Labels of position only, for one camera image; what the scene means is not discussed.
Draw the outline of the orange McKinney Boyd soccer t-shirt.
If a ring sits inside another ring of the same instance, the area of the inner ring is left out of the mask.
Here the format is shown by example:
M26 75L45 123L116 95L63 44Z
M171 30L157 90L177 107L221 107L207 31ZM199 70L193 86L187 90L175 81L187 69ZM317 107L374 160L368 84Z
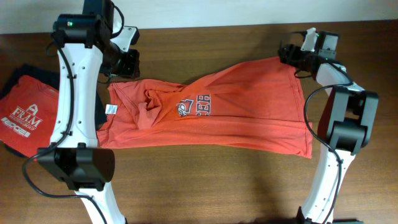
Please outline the orange McKinney Boyd soccer t-shirt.
M277 57L239 63L183 85L112 83L115 114L98 130L103 148L221 145L309 158L303 91Z

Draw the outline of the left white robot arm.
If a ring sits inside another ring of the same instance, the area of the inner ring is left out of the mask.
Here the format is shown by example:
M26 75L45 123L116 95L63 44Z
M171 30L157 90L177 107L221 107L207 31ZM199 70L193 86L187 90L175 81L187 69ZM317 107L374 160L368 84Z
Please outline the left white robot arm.
M62 14L51 34L58 50L60 85L50 146L38 150L37 162L80 198L93 223L126 223L111 180L114 152L101 149L95 128L98 75L136 78L139 38L134 26L101 15Z

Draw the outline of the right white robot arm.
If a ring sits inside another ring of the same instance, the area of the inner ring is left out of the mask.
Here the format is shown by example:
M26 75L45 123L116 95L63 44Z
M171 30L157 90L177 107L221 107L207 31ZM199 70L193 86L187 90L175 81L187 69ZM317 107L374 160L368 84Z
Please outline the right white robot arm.
M321 144L320 160L309 196L299 207L295 223L334 223L336 199L350 164L371 137L379 96L366 91L335 60L334 50L280 45L280 61L309 72L326 91L328 100L318 129L310 130Z

